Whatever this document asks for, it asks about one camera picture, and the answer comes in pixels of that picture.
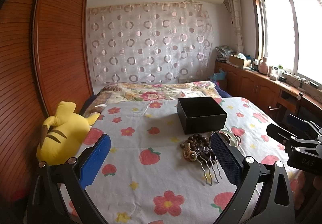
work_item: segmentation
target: sheer curtain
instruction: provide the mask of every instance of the sheer curtain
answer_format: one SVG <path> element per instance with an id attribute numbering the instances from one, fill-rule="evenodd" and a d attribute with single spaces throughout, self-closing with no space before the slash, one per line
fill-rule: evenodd
<path id="1" fill-rule="evenodd" d="M 145 3 L 87 10 L 92 79 L 178 83 L 207 78 L 213 29 L 197 3 Z"/>
<path id="2" fill-rule="evenodd" d="M 242 29 L 242 10 L 240 7 L 240 0 L 228 0 L 229 3 L 229 8 L 230 8 L 230 14 L 231 14 L 231 19 L 232 23 L 234 25 L 234 31 L 236 34 L 236 40 L 237 40 L 237 45 L 236 49 L 237 52 L 244 53 L 244 46 L 243 46 L 243 39 L 242 39 L 242 34 L 241 34 L 241 29 Z"/>

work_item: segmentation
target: wardrobe door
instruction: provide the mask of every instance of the wardrobe door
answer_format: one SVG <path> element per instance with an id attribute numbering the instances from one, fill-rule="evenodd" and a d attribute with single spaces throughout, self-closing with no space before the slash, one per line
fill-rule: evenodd
<path id="1" fill-rule="evenodd" d="M 0 9 L 0 197 L 25 195 L 37 168 L 45 119 L 30 57 L 34 0 L 5 0 Z"/>
<path id="2" fill-rule="evenodd" d="M 37 0 L 33 49 L 44 105 L 53 115 L 60 101 L 78 112 L 92 95 L 85 43 L 86 0 Z"/>

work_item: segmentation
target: floral bedsheet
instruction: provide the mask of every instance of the floral bedsheet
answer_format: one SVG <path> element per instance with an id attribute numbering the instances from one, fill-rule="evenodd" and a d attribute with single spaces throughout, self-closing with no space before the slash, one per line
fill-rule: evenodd
<path id="1" fill-rule="evenodd" d="M 296 189 L 299 171 L 286 164 L 285 147 L 266 134 L 266 127 L 273 120 L 246 99 L 215 100 L 228 114 L 225 129 L 241 138 L 241 153 L 264 164 L 281 160 L 291 188 Z M 236 190 L 220 165 L 222 178 L 215 169 L 219 183 L 214 181 L 210 186 L 200 165 L 183 158 L 180 143 L 188 136 L 177 115 L 177 100 L 109 104 L 78 155 L 102 133 L 111 137 L 112 148 L 86 191 L 109 224 L 210 224 Z M 63 185 L 61 189 L 67 208 L 76 216 Z M 259 192 L 257 187 L 243 220 L 250 217 Z"/>
<path id="2" fill-rule="evenodd" d="M 211 81 L 197 81 L 184 84 L 134 84 L 134 83 L 111 83 L 105 86 L 98 97 L 84 113 L 88 117 L 93 112 L 101 113 L 104 107 L 95 107 L 101 104 L 118 103 L 121 101 L 150 101 L 150 100 L 174 100 L 178 96 L 193 97 L 220 97 L 215 84 Z"/>

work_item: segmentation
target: window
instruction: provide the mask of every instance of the window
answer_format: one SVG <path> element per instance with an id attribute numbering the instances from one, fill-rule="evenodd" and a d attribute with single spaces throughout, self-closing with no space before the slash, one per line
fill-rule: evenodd
<path id="1" fill-rule="evenodd" d="M 318 0 L 255 0 L 259 58 L 322 85 L 322 6 Z"/>

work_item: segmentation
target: pikachu plush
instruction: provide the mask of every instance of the pikachu plush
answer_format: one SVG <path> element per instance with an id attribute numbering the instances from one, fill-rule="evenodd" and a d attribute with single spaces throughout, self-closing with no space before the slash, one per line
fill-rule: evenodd
<path id="1" fill-rule="evenodd" d="M 59 165 L 77 154 L 99 113 L 84 118 L 74 113 L 75 108 L 75 103 L 61 101 L 56 114 L 44 121 L 37 147 L 38 161 L 46 161 L 50 166 Z"/>

